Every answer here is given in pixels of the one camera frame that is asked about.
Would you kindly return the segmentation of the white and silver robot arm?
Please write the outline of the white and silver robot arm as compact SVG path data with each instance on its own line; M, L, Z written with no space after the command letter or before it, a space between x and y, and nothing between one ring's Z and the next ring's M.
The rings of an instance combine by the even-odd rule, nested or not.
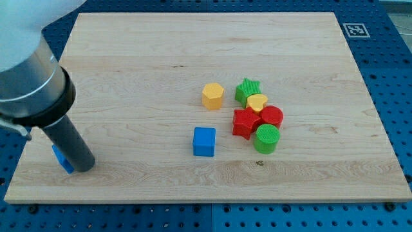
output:
M64 92L66 78L42 29L85 0L1 1L1 116L37 115Z

